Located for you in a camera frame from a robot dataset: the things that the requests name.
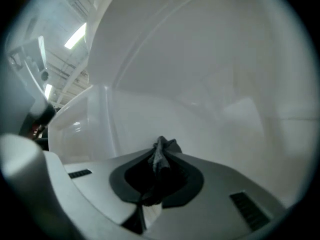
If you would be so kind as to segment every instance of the white plastic panel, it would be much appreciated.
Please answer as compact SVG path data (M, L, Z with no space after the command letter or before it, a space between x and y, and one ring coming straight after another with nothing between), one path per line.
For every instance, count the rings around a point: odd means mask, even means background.
M65 164L64 168L68 173L90 170L91 174L74 178L73 183L102 214L121 225L135 212L137 206L134 203L122 201L116 195L110 185L109 176L115 168L143 155L144 152L118 157L107 162Z
M106 9L109 7L112 0L94 0L93 6L88 14L88 19L85 28L85 44L90 51L94 36Z
M185 154L235 168L288 207L317 144L316 68L282 0L113 0L92 43L94 85L66 105L69 114L58 113L49 148L63 163L96 161L150 148L163 135Z

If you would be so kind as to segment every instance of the vent slot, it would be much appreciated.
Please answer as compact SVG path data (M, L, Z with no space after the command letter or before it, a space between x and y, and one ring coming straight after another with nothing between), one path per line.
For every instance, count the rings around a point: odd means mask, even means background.
M231 194L230 198L252 231L256 231L270 222L246 193Z
M92 174L92 172L90 170L88 170L88 169L85 169L85 170L79 170L79 171L75 171L75 172L70 172L68 174L69 174L71 179L74 179L74 178L82 177L82 176L85 176L85 175L88 175L88 174Z

